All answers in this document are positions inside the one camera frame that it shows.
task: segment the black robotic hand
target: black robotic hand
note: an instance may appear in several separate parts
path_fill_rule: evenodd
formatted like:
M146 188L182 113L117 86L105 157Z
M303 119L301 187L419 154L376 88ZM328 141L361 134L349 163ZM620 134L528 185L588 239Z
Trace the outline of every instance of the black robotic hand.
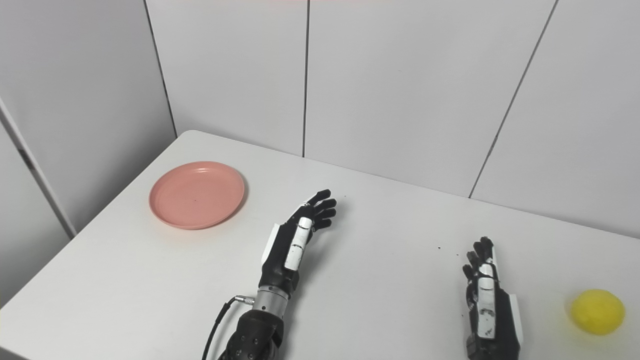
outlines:
M522 324L515 295L506 293L498 280L493 243L487 237L467 253L467 304L471 335L467 339L470 360L517 360L522 344Z
M298 285L298 267L313 232L331 226L335 199L323 190L275 225L262 255L262 277L253 308L238 320L219 360L275 360L284 339L283 316Z
M282 225L275 225L262 255L259 286L271 285L289 297L298 285L298 267L305 247L316 230L331 226L335 216L335 199L329 189L317 192Z

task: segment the white wall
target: white wall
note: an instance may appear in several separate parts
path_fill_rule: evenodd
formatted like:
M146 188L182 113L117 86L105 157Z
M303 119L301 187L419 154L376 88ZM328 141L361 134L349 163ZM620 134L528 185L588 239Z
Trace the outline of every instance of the white wall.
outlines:
M307 157L468 196L553 3L312 1Z
M0 307L68 241L62 225L0 124Z
M559 2L473 198L640 238L638 14Z
M148 3L179 132L303 152L306 1ZM474 198L640 237L638 5L559 4ZM311 1L305 155L467 196L553 5Z
M175 138L143 1L3 1L0 97L77 230Z
M302 154L306 1L147 4L178 134Z

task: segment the yellow sponge ball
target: yellow sponge ball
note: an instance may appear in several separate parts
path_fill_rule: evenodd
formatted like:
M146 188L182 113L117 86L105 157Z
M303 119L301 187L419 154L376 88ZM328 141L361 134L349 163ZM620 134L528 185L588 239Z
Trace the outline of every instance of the yellow sponge ball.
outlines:
M606 335L616 330L625 318L622 301L606 290L581 293L571 306L571 317L582 330Z

